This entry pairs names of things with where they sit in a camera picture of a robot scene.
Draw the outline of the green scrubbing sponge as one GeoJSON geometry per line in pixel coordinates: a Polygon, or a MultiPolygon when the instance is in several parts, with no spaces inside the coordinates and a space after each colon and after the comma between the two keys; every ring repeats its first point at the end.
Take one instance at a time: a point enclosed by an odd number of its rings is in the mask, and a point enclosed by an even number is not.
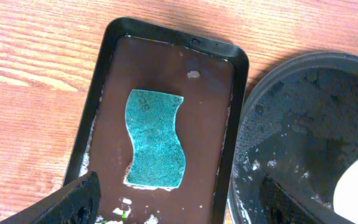
{"type": "Polygon", "coordinates": [[[125,109],[126,129],[133,159],[124,183],[143,189],[177,189],[186,168],[186,158],[175,130],[184,97],[133,89],[125,109]]]}

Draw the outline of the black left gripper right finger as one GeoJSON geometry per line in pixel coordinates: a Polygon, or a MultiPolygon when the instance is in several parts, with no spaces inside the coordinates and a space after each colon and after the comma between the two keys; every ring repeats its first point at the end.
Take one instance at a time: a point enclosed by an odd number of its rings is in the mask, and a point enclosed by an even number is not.
{"type": "Polygon", "coordinates": [[[269,175],[259,187],[259,198],[267,223],[331,223],[331,212],[304,206],[269,175]]]}

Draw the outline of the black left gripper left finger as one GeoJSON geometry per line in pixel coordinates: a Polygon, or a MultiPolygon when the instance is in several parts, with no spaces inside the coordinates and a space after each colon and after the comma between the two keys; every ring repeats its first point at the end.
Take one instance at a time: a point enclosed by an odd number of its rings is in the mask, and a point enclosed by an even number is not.
{"type": "Polygon", "coordinates": [[[36,204],[0,221],[0,224],[94,223],[100,198],[98,175],[89,172],[36,204]]]}

